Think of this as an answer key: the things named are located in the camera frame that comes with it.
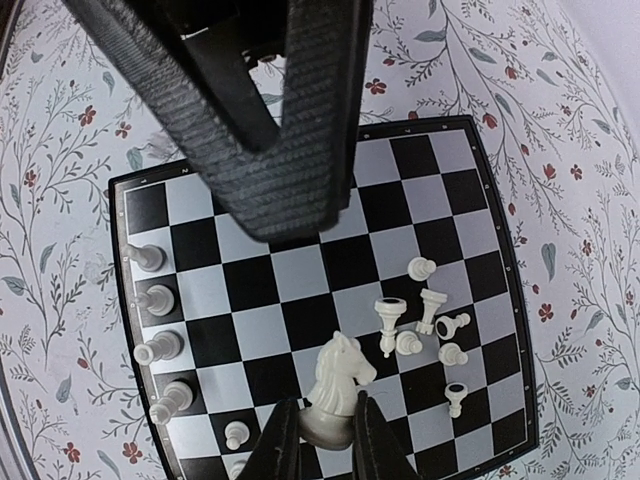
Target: white chess piece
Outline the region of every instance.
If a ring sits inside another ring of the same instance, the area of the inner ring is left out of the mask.
[[[360,343],[335,332],[318,354],[316,384],[300,412],[300,436],[326,450],[344,450],[353,441],[353,415],[358,402],[354,379],[368,385],[376,369],[360,351]]]
[[[186,410],[193,403],[193,392],[184,382],[174,381],[164,388],[162,398],[149,408],[151,421],[156,425],[166,425],[179,411]]]
[[[424,303],[424,314],[422,320],[416,324],[416,332],[431,335],[433,333],[433,317],[449,297],[446,293],[438,293],[426,288],[422,289],[420,296]]]
[[[396,337],[396,351],[400,355],[414,355],[422,351],[423,345],[415,332],[400,332]]]
[[[457,343],[445,343],[438,351],[438,360],[447,367],[466,365],[469,361],[469,355],[464,353]]]
[[[145,272],[157,272],[162,268],[165,259],[164,251],[155,245],[136,247],[127,244],[122,249],[122,253],[136,262]]]
[[[449,416],[458,418],[462,414],[461,402],[469,394],[469,389],[464,383],[450,383],[444,389],[444,396],[449,399]]]
[[[180,355],[182,341],[177,333],[164,331],[155,334],[152,340],[136,345],[133,358],[140,365],[151,365],[158,360],[171,360]]]
[[[224,429],[224,437],[227,439],[227,448],[229,450],[237,450],[241,445],[249,441],[251,432],[242,422],[231,422]]]
[[[442,340],[451,340],[458,328],[471,323],[471,316],[468,313],[461,313],[456,318],[442,316],[436,320],[436,333]]]
[[[396,333],[398,333],[396,322],[407,311],[407,302],[401,298],[381,298],[376,300],[374,309],[382,318],[380,350],[383,351],[384,358],[389,358],[391,352],[396,348]]]
[[[242,470],[244,470],[246,464],[246,460],[238,460],[237,462],[235,462],[231,467],[231,470],[229,470],[230,480],[236,480],[242,473]]]
[[[136,295],[136,305],[146,308],[151,315],[163,317],[171,313],[175,305],[173,292],[164,285],[153,285],[146,292]]]
[[[416,282],[424,282],[436,271],[436,268],[436,262],[433,260],[416,257],[409,262],[407,273],[412,280],[415,280]]]

